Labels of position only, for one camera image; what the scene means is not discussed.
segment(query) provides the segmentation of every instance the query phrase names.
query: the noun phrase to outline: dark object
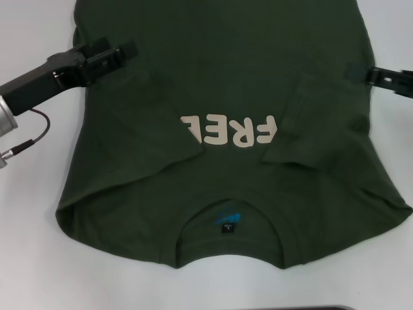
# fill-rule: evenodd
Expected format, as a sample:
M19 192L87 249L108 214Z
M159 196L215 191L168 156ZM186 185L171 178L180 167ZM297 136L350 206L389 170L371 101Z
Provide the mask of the dark object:
M393 90L397 95L413 99L413 71L396 72L377 67L367 70L350 63L345 78L353 83L368 83L375 87Z
M106 39L80 45L47 59L39 68L0 86L0 96L14 116L74 87L87 87L136 56L133 42L110 48Z
M28 149L29 147L31 147L32 145L34 145L34 141L33 140L28 140L16 147L11 148L10 150L13 152L13 155L16 156L20 153L22 153L24 150Z
M235 232L235 224L234 223L226 223L222 224L222 233L223 234L231 234Z
M374 67L367 75L367 83L413 99L413 71L396 72Z
M308 308L275 308L261 310L354 310L347 307L308 307Z
M43 113L41 111L38 111L38 110L35 110L34 108L30 109L30 111L35 112L39 115L42 115L42 117L44 117L46 119L46 122L47 122L47 126L46 126L45 131L43 131L43 133L40 136L38 136L35 140L33 140L34 143L37 143L40 140L42 140L43 137L46 136L46 134L50 130L50 118L45 113Z

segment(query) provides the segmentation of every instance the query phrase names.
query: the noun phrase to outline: cable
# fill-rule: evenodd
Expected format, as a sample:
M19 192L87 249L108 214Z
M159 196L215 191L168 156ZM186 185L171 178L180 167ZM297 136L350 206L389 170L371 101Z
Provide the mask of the cable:
M29 147L31 147L32 145L34 145L35 143L39 142L41 139L43 139L44 136L46 136L47 132L50 129L50 118L43 112L40 112L38 110L35 110L34 108L31 108L30 111L35 112L37 114L42 115L42 117L44 117L47 121L47 126L45 131L43 131L43 133L37 137L34 140L28 140L16 147L11 148L10 150L8 150L7 152L4 153L0 153L0 169L6 167L7 162L6 160L9 160L10 158L22 153L24 150L28 149Z
M46 136L46 134L48 133L48 131L49 131L49 129L50 129L50 118L49 118L45 113L43 113L43 112L41 112L41 111L39 111L39 110L36 110L36 109L34 109L34 108L31 108L30 111L42 115L42 117L44 117L44 118L46 119L46 121L47 121L47 126L46 126L45 131L43 131L43 133L42 133L39 137L37 137L36 139L33 140L34 143L37 143L37 142L39 142L41 139L43 139L43 137Z

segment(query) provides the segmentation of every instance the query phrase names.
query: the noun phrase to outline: dark green t-shirt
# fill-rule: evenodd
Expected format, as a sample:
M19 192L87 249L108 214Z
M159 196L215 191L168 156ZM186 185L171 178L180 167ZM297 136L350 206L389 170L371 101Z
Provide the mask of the dark green t-shirt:
M374 65L356 0L78 0L75 43L139 57L86 93L57 220L119 256L279 268L411 215L369 139Z

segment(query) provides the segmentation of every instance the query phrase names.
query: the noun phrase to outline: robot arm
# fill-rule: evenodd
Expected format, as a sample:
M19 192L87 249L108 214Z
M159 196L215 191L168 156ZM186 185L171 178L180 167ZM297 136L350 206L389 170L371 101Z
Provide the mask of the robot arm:
M68 89L92 85L96 79L123 67L136 55L132 41L111 48L106 39L100 39L92 45L79 45L53 55L39 68L0 86L0 137L17 128L14 116L28 110L44 116L48 122L46 130L37 139L0 153L0 169L7 165L6 160L31 147L50 128L48 117L34 107Z

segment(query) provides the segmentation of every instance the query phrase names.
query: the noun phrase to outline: size tag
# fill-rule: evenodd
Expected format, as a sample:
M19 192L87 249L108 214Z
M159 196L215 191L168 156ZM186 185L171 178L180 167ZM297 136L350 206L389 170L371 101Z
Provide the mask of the size tag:
M231 234L235 232L235 224L234 223L226 223L222 224L222 233L223 234Z

